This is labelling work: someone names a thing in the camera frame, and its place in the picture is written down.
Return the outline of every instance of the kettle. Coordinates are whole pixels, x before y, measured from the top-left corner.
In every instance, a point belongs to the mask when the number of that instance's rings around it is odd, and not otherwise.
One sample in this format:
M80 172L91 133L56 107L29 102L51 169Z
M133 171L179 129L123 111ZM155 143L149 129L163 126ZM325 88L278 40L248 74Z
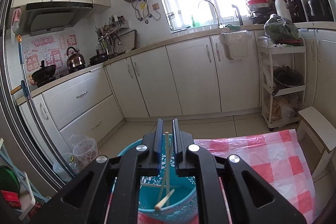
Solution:
M69 56L70 49L73 49L75 52ZM67 56L68 56L68 60L67 60L68 71L71 71L78 66L85 65L85 60L84 60L83 55L77 52L74 47L68 47Z

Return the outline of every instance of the stool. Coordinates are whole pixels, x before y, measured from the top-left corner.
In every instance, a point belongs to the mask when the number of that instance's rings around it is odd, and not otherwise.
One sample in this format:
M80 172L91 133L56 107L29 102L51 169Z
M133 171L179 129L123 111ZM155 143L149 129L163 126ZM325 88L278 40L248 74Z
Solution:
M327 166L336 147L336 129L314 107L299 111L301 117L296 131L298 140L302 140L307 133L321 153L321 158L314 169L312 178L320 174Z

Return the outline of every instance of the tiled floor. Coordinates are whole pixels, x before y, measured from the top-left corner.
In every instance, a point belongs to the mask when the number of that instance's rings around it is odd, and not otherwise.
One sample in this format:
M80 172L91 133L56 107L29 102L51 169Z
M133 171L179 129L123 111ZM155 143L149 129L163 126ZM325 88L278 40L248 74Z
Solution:
M269 129L261 113L245 114L223 118L180 120L179 128L191 133L194 139L218 139L268 133ZM297 123L288 124L284 129L297 128ZM140 139L144 134L153 132L156 122L125 122L102 146L100 152L115 157L127 145ZM164 121L164 132L172 131L172 122ZM312 169L320 157L320 153L309 138L299 142L308 166ZM328 203L335 185L332 173L327 167L313 179L316 191L316 214Z

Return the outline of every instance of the plastic tablecloth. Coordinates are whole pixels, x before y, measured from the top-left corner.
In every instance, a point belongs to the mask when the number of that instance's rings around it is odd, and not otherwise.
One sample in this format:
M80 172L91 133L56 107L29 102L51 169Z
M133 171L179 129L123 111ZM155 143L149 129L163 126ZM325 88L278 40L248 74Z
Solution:
M307 224L313 222L315 189L295 129L194 142L216 156L227 158L236 154L241 157L304 215ZM138 224L162 222L138 213ZM198 217L189 224L198 224Z

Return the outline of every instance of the power outlet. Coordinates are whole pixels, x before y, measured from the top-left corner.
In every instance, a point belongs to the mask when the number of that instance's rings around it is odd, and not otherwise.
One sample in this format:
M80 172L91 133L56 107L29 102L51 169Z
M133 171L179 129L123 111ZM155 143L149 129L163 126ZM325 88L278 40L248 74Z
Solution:
M153 10L154 10L154 11L160 9L160 6L159 6L158 3L153 4L152 7L153 7Z

